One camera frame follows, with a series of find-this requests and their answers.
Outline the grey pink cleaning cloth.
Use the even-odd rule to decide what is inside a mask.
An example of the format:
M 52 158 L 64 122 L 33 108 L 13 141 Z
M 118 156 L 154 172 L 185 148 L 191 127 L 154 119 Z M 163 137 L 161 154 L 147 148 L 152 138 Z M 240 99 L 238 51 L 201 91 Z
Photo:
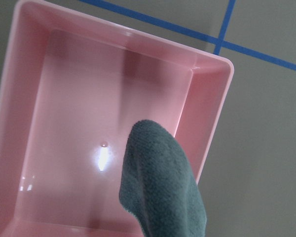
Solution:
M 131 129 L 119 201 L 146 237 L 205 236 L 206 211 L 189 161 L 154 121 L 139 121 Z

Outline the pink plastic bin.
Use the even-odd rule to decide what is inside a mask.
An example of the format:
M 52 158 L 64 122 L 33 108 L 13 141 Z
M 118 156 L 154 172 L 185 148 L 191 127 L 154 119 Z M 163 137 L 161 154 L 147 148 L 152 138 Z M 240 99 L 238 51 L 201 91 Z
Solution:
M 225 58 L 43 0 L 14 8 L 0 84 L 0 237 L 140 237 L 118 200 L 128 134 L 162 125 L 200 178 Z

